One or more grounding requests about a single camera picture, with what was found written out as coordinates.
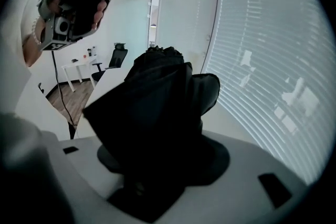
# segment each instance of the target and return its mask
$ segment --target handheld device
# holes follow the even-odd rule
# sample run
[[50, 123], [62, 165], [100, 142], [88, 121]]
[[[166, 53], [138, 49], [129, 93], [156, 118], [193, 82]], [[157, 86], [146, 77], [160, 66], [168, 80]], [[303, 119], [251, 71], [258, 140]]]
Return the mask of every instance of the handheld device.
[[[39, 50], [60, 50], [83, 37], [92, 35], [97, 29], [92, 29], [93, 17], [97, 5], [102, 0], [60, 0], [59, 14], [53, 13], [48, 5], [53, 0], [41, 0], [38, 12], [46, 22], [46, 28], [41, 34]], [[107, 6], [111, 0], [105, 0]]]

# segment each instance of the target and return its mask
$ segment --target bracelet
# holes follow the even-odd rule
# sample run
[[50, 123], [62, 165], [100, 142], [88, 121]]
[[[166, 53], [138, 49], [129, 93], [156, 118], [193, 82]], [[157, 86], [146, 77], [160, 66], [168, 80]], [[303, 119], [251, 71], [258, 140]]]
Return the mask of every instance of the bracelet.
[[37, 24], [37, 21], [38, 21], [38, 18], [35, 19], [34, 23], [33, 23], [33, 27], [32, 27], [32, 31], [31, 31], [31, 34], [33, 35], [33, 38], [34, 38], [34, 41], [37, 45], [41, 45], [41, 41], [39, 41], [36, 37], [36, 33], [35, 33], [35, 27], [36, 27], [36, 24]]

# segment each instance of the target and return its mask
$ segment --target person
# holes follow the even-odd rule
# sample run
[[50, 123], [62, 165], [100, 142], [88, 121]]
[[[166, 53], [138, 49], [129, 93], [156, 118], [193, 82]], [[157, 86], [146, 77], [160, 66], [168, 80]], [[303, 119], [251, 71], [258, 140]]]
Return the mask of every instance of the person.
[[[39, 0], [7, 0], [0, 17], [0, 35], [10, 46], [22, 63], [31, 67], [41, 56], [32, 35], [32, 26], [36, 18], [35, 34], [40, 41], [42, 30], [45, 28], [44, 20], [39, 16], [37, 4]], [[58, 14], [60, 7], [59, 0], [53, 0], [49, 9]], [[92, 28], [95, 29], [103, 17], [106, 9], [106, 1], [102, 0], [97, 5], [97, 12], [92, 18]]]

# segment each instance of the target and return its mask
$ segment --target black cable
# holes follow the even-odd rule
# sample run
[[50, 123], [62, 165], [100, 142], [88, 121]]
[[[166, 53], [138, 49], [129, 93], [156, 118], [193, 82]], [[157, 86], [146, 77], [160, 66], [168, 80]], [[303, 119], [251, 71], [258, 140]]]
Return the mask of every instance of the black cable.
[[53, 58], [52, 60], [53, 60], [53, 62], [54, 62], [54, 67], [55, 67], [55, 76], [56, 76], [56, 81], [57, 81], [57, 87], [58, 87], [59, 96], [61, 97], [61, 101], [62, 101], [62, 104], [63, 104], [65, 110], [68, 112], [68, 115], [69, 115], [69, 117], [70, 117], [70, 121], [71, 121], [73, 127], [75, 127], [75, 126], [77, 126], [77, 125], [73, 123], [74, 121], [73, 121], [73, 119], [72, 119], [72, 117], [71, 117], [71, 115], [70, 115], [70, 112], [68, 111], [67, 107], [66, 107], [65, 104], [64, 104], [63, 93], [62, 93], [61, 87], [60, 87], [59, 82], [58, 82], [58, 72], [57, 72], [57, 67], [56, 67], [56, 61], [55, 61], [54, 51], [51, 51], [51, 55], [53, 56], [53, 57], [52, 57], [52, 58]]

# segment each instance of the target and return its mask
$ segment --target table leg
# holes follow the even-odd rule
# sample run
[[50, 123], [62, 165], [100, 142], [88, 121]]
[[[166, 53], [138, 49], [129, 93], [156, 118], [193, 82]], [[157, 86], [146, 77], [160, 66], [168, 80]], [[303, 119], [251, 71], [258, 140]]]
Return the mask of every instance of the table leg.
[[79, 82], [82, 83], [82, 74], [80, 73], [80, 69], [79, 69], [79, 66], [76, 66], [76, 70], [77, 70], [77, 75], [79, 77]]
[[65, 77], [67, 78], [67, 81], [69, 83], [69, 86], [70, 86], [71, 90], [74, 92], [75, 89], [74, 89], [74, 87], [73, 87], [73, 85], [71, 83], [71, 80], [69, 79], [68, 72], [67, 72], [66, 68], [63, 68], [63, 70], [64, 70]]
[[95, 84], [95, 82], [94, 82], [94, 80], [93, 80], [93, 78], [91, 76], [90, 64], [86, 65], [86, 67], [88, 68], [88, 72], [89, 72], [89, 76], [90, 76], [90, 80], [91, 80], [92, 86], [93, 86], [93, 88], [95, 88], [96, 84]]

